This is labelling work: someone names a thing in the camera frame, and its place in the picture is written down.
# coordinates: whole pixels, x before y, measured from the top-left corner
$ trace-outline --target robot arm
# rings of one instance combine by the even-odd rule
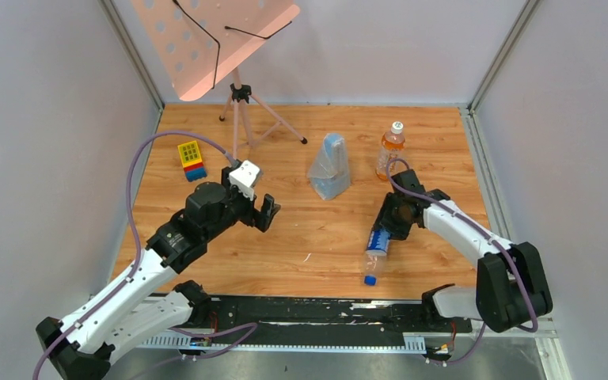
[[[133,310],[205,254],[208,243],[237,222],[262,232],[269,228],[280,205],[266,195],[261,209],[254,208],[253,188],[260,177],[260,169],[244,161],[223,169],[220,184],[200,184],[186,199],[185,208],[148,239],[139,268],[131,278],[128,276],[136,262],[73,313],[61,320],[48,317],[38,324],[36,333],[44,350],[75,326],[49,355],[64,379],[103,378],[120,357],[154,334],[205,318],[211,299],[193,281],[177,285],[160,302],[144,310]],[[106,301],[123,282],[120,291]],[[88,320],[77,323],[100,302],[103,306]]]
[[[472,219],[447,194],[438,189],[426,192],[412,169],[395,174],[393,180],[399,187],[430,200],[407,195],[393,186],[393,192],[383,201],[374,230],[384,229],[391,239],[405,240],[415,223],[451,243],[477,268],[476,288],[447,284],[423,294],[424,304],[433,309],[436,317],[480,319],[497,333],[530,320],[516,279],[510,275],[509,265],[496,244],[514,261],[535,313],[541,316],[551,311],[553,303],[542,261],[532,244],[515,244],[476,222],[475,227],[470,226],[461,217]],[[484,238],[480,231],[490,238]]]

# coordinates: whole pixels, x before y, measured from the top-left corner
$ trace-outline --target wooden floor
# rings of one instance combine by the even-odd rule
[[[444,283],[471,286],[470,263],[439,236],[414,226],[407,241],[389,248],[389,265],[376,287],[362,284],[360,259],[383,197],[390,186],[374,175],[379,140],[395,120],[405,124],[405,154],[426,189],[441,188],[468,215],[488,226],[472,158],[456,108],[279,106],[274,109],[309,140],[302,145],[285,128],[257,148],[240,150],[264,171],[257,185],[258,203],[265,193],[282,205],[271,229],[262,234],[241,223],[209,244],[209,252],[161,291],[194,279],[208,293],[233,295],[297,295],[352,298],[417,298]],[[231,150],[231,114],[221,123],[221,107],[169,105],[159,131],[182,129],[202,133]],[[250,106],[254,133],[266,131],[273,118]],[[323,201],[310,187],[306,172],[325,134],[345,137],[351,165],[351,187]],[[188,183],[176,145],[185,137],[155,142],[135,203],[141,241],[171,214],[183,208],[199,181]],[[219,181],[226,159],[201,144],[209,177]],[[134,242],[127,231],[114,276],[133,260]]]

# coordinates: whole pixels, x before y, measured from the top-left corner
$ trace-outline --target white bracket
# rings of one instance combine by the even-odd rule
[[[239,188],[241,194],[249,200],[254,200],[255,190],[253,188],[260,177],[262,177],[262,170],[252,162],[245,160],[241,166],[230,172],[229,180],[231,184]]]
[[[106,344],[115,346],[110,363],[115,364],[124,354],[153,335],[187,322],[192,315],[189,302],[181,293],[172,291],[159,302],[124,318],[106,339]]]
[[[444,318],[481,319],[477,308],[477,289],[473,287],[447,287],[432,296],[437,312]]]

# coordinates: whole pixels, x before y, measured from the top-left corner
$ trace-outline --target plastic bag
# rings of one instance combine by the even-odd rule
[[[325,136],[307,176],[313,190],[323,200],[331,200],[351,186],[351,168],[344,137],[338,133]]]

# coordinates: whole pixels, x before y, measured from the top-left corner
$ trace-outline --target yellow toy block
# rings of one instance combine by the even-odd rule
[[[184,168],[202,162],[201,152],[197,141],[180,144],[178,146],[178,155],[180,155],[180,163]]]

